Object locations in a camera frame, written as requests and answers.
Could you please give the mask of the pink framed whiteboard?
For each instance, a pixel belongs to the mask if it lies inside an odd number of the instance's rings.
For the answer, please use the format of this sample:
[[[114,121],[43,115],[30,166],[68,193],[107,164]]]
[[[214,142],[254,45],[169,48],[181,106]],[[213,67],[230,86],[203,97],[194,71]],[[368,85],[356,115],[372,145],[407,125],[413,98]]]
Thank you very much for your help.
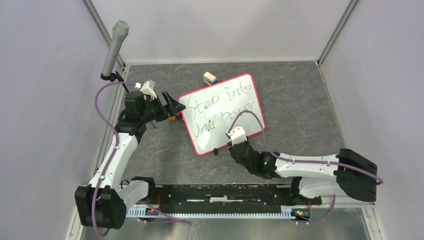
[[[229,129],[242,127],[250,137],[266,128],[254,78],[249,73],[183,94],[178,102],[186,107],[181,115],[199,156],[225,147]]]

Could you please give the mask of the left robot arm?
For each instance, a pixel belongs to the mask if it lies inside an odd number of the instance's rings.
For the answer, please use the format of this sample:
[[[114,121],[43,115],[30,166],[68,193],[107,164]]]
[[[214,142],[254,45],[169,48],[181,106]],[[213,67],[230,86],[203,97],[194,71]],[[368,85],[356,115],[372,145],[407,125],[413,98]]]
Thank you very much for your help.
[[[127,210],[140,201],[151,204],[158,199],[152,177],[133,177],[121,187],[121,180],[129,158],[147,130],[147,124],[175,117],[186,109],[162,91],[166,104],[151,94],[131,91],[124,98],[124,109],[113,126],[113,139],[106,159],[87,185],[77,187],[74,198],[80,222],[98,230],[120,229]]]

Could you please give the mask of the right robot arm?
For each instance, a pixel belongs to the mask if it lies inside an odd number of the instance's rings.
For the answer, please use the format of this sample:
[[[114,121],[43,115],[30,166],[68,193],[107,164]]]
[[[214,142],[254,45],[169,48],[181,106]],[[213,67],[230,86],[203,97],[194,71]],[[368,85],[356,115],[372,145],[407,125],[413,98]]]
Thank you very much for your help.
[[[382,184],[375,163],[347,148],[327,156],[293,156],[279,152],[258,152],[247,142],[228,143],[230,156],[250,174],[263,179],[291,178],[289,199],[302,204],[325,195],[348,197],[373,203]]]

